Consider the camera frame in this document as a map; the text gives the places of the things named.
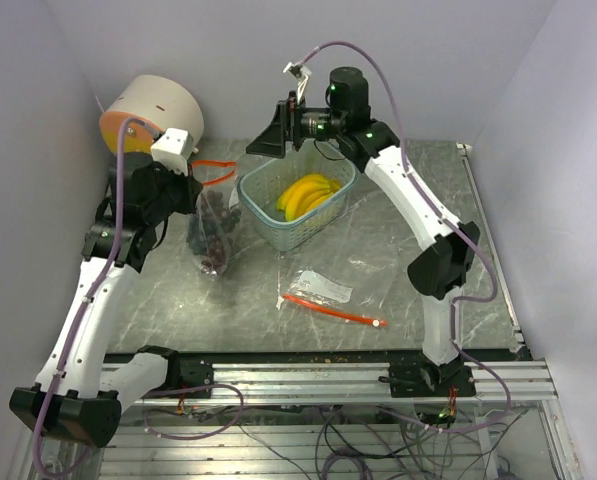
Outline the dark blue grape bunch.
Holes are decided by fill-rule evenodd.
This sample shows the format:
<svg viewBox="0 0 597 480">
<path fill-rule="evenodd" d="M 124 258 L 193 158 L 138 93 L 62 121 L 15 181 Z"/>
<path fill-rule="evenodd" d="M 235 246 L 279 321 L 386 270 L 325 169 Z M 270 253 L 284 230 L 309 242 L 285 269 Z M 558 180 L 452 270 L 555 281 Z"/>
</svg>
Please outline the dark blue grape bunch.
<svg viewBox="0 0 597 480">
<path fill-rule="evenodd" d="M 207 244 L 212 235 L 213 223 L 211 219 L 199 215 L 190 217 L 187 244 L 194 255 L 207 253 Z"/>
</svg>

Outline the clear zip bag orange zipper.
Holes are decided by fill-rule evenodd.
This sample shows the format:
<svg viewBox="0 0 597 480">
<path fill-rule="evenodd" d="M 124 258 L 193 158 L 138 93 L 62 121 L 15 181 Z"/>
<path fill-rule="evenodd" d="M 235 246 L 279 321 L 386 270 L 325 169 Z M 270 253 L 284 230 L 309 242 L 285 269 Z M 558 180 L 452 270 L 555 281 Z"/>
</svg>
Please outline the clear zip bag orange zipper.
<svg viewBox="0 0 597 480">
<path fill-rule="evenodd" d="M 199 269 L 211 276 L 227 268 L 241 226 L 235 161 L 194 160 L 194 178 L 203 189 L 190 216 L 187 244 Z"/>
</svg>

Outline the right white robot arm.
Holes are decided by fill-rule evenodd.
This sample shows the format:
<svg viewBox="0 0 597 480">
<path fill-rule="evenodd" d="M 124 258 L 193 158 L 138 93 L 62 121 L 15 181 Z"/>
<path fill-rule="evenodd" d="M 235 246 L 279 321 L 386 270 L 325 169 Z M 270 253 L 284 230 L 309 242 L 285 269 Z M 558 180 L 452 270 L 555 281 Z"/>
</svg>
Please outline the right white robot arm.
<svg viewBox="0 0 597 480">
<path fill-rule="evenodd" d="M 421 250 L 407 268 L 411 284 L 423 297 L 422 352 L 431 363 L 420 369 L 418 380 L 426 393 L 441 395 L 454 383 L 448 364 L 457 357 L 459 345 L 450 304 L 463 291 L 480 230 L 442 204 L 407 160 L 397 135 L 372 117 L 369 84 L 359 69 L 343 66 L 330 72 L 324 107 L 305 102 L 311 75 L 306 66 L 290 63 L 285 70 L 296 78 L 297 87 L 278 101 L 270 124 L 246 151 L 282 159 L 287 148 L 300 149 L 307 139 L 333 140 L 343 157 L 387 195 Z"/>
</svg>

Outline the red grape bunch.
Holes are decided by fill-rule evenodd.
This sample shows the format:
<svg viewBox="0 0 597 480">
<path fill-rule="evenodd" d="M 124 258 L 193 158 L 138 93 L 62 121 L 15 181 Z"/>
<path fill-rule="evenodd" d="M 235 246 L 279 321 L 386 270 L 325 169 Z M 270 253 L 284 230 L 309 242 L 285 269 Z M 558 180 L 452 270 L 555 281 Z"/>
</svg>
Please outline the red grape bunch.
<svg viewBox="0 0 597 480">
<path fill-rule="evenodd" d="M 235 238 L 235 231 L 242 217 L 238 204 L 229 205 L 229 199 L 218 190 L 208 190 L 200 198 L 199 216 L 213 223 L 213 235 L 207 244 L 207 253 L 201 265 L 213 275 L 220 275 L 228 266 Z"/>
</svg>

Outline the white cylinder orange lid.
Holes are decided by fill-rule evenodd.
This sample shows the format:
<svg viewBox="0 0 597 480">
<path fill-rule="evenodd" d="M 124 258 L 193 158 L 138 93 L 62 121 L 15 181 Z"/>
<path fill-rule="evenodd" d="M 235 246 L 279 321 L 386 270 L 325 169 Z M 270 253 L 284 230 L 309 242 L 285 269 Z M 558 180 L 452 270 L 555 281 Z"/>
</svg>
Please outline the white cylinder orange lid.
<svg viewBox="0 0 597 480">
<path fill-rule="evenodd" d="M 195 145 L 204 134 L 204 118 L 195 97 L 183 86 L 157 75 L 139 75 L 124 89 L 99 119 L 102 138 L 115 154 L 119 128 L 136 117 L 158 131 L 186 130 Z"/>
</svg>

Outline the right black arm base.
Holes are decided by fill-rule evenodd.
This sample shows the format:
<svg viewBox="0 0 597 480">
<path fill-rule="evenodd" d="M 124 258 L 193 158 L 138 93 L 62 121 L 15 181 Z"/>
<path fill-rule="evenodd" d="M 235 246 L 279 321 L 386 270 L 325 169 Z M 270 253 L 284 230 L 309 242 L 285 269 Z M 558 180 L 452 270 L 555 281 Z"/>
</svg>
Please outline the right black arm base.
<svg viewBox="0 0 597 480">
<path fill-rule="evenodd" d="M 392 398 L 476 395 L 472 370 L 460 358 L 442 366 L 425 358 L 391 364 L 387 373 L 378 377 L 378 381 L 389 386 Z"/>
</svg>

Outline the light blue plastic basket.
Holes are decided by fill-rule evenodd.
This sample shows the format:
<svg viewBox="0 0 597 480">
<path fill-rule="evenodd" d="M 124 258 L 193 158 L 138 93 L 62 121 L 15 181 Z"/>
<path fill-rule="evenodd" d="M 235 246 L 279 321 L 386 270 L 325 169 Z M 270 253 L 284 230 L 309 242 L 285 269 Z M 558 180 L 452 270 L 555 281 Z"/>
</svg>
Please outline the light blue plastic basket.
<svg viewBox="0 0 597 480">
<path fill-rule="evenodd" d="M 294 249 L 343 211 L 358 170 L 350 160 L 335 160 L 334 155 L 331 146 L 309 142 L 282 159 L 264 161 L 238 180 L 237 193 L 243 209 L 256 231 L 276 250 Z M 292 183 L 312 173 L 338 181 L 341 189 L 314 210 L 294 221 L 285 221 L 276 209 L 278 198 Z"/>
</svg>

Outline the aluminium frame rail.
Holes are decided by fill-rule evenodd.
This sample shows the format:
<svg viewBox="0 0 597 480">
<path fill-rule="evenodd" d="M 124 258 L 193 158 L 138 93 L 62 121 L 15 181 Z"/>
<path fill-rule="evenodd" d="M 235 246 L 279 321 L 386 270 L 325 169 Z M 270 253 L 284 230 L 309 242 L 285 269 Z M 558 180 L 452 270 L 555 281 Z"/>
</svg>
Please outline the aluminium frame rail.
<svg viewBox="0 0 597 480">
<path fill-rule="evenodd" d="M 238 389 L 250 405 L 389 404 L 407 401 L 441 403 L 449 398 L 392 398 L 388 385 L 378 377 L 390 363 L 208 363 L 213 384 Z M 542 401 L 557 398 L 551 374 L 543 361 L 465 363 L 472 370 L 474 397 L 465 402 Z"/>
</svg>

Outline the yellow banana bunch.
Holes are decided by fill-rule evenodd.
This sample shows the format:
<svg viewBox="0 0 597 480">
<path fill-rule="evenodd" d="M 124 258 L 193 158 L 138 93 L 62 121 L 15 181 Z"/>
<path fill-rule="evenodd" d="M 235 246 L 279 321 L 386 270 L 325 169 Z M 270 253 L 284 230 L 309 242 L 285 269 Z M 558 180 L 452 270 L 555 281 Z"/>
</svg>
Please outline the yellow banana bunch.
<svg viewBox="0 0 597 480">
<path fill-rule="evenodd" d="M 276 210 L 284 214 L 286 222 L 292 222 L 315 209 L 340 188 L 341 184 L 336 179 L 319 173 L 305 175 L 280 195 Z"/>
</svg>

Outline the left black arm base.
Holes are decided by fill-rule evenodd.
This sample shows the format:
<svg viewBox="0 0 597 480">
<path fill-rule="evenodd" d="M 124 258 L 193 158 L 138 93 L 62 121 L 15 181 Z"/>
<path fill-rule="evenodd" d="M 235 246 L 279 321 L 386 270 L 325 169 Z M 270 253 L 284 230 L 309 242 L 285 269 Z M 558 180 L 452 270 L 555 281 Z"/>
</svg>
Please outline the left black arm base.
<svg viewBox="0 0 597 480">
<path fill-rule="evenodd" d="M 205 388 L 213 384 L 213 368 L 195 354 L 152 345 L 142 347 L 138 353 L 155 354 L 167 361 L 164 383 L 149 391 L 147 398 L 156 398 L 157 392 L 163 392 L 163 396 L 173 396 L 176 390 Z"/>
</svg>

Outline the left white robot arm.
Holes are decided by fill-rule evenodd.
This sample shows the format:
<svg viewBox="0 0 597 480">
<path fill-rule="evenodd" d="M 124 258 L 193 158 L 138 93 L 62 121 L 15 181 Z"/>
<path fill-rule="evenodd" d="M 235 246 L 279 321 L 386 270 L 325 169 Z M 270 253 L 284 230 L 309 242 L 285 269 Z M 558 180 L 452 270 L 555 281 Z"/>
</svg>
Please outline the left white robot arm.
<svg viewBox="0 0 597 480">
<path fill-rule="evenodd" d="M 174 213 L 190 214 L 202 191 L 187 159 L 127 153 L 108 170 L 109 194 L 85 236 L 77 289 L 51 355 L 30 387 L 17 387 L 9 408 L 41 436 L 102 448 L 122 414 L 153 391 L 170 397 L 181 387 L 180 355 L 140 348 L 113 372 L 103 370 L 122 298 L 147 256 L 164 238 Z"/>
</svg>

